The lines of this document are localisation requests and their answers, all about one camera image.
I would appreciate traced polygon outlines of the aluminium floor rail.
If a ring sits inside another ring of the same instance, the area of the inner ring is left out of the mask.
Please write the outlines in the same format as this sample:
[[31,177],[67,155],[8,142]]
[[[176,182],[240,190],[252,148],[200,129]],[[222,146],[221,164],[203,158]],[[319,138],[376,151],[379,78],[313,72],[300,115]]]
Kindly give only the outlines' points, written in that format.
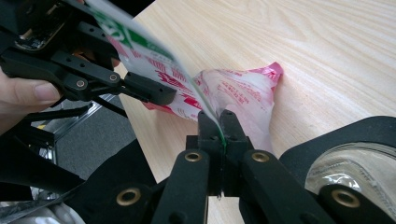
[[53,142],[47,142],[46,147],[39,147],[38,154],[48,161],[57,164],[56,144],[57,142],[69,133],[73,128],[92,116],[102,106],[94,101],[81,102],[63,100],[55,107],[47,109],[47,112],[66,112],[67,110],[82,108],[82,112],[75,116],[68,116],[60,119],[44,118],[39,121],[33,121],[32,124],[39,130],[54,134]]

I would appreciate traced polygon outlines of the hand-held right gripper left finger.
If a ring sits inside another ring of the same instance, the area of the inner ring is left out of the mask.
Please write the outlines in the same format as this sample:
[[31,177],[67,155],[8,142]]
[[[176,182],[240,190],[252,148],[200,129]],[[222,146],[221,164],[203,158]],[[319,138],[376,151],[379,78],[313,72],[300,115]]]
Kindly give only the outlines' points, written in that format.
[[151,224],[206,224],[208,197],[221,192],[222,142],[218,125],[198,114],[198,134],[177,155]]

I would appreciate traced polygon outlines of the clear red-printed plastic bag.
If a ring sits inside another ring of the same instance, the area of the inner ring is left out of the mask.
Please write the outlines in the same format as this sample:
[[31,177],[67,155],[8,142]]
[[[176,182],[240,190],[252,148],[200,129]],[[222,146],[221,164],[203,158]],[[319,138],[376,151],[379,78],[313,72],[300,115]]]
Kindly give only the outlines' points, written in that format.
[[177,91],[171,102],[146,107],[194,121],[201,111],[218,121],[224,110],[230,110],[255,148],[272,149],[269,126],[283,73],[278,63],[247,71],[204,70],[191,77],[178,57],[128,12],[109,0],[85,1],[129,72]]

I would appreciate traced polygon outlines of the black metal bar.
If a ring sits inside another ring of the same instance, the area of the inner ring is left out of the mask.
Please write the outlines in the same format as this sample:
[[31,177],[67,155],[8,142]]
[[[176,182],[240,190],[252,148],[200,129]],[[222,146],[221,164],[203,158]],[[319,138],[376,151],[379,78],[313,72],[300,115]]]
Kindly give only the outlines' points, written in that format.
[[65,118],[73,118],[79,117],[92,107],[92,104],[84,105],[82,107],[72,108],[72,109],[61,109],[57,111],[47,111],[47,112],[39,112],[32,113],[26,116],[23,121],[25,122],[35,122],[40,120],[51,120],[51,119],[65,119]]

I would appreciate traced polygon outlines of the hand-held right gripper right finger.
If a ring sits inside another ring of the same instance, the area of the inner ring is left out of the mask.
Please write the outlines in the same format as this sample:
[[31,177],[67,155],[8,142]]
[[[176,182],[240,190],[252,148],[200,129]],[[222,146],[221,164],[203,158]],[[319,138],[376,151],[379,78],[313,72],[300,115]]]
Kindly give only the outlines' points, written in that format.
[[234,112],[223,111],[219,124],[222,190],[239,199],[246,224],[334,224],[272,153],[253,147]]

